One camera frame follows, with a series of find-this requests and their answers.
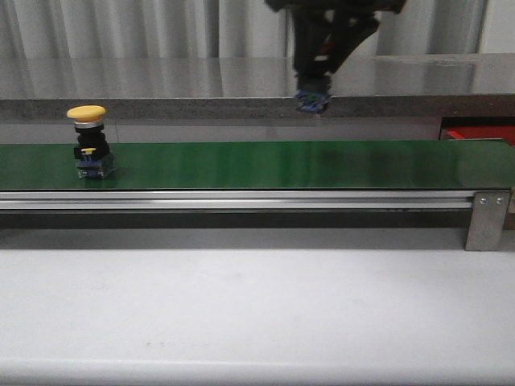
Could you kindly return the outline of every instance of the robotic arm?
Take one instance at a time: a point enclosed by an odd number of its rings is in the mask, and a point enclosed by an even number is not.
[[[399,14],[406,0],[266,0],[272,10],[291,8],[295,27],[297,110],[322,113],[334,74],[377,31],[377,11]]]

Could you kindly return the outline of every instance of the red box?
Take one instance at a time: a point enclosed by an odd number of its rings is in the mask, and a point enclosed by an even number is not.
[[[454,139],[502,138],[515,146],[515,126],[461,126],[447,129]]]

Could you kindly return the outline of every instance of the stainless steel countertop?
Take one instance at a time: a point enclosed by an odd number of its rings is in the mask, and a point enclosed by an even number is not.
[[[515,54],[352,57],[326,117],[512,116]],[[281,118],[295,112],[290,59],[0,61],[0,119],[56,119],[98,103],[122,118]]]

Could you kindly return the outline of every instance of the green conveyor belt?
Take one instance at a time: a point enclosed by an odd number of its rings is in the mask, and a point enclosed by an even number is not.
[[[117,170],[78,179],[74,145],[0,145],[0,191],[152,189],[506,189],[501,141],[112,144]]]

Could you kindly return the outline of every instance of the aluminum rail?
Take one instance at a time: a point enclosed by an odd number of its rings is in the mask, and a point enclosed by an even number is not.
[[[476,191],[4,191],[0,211],[471,209]]]

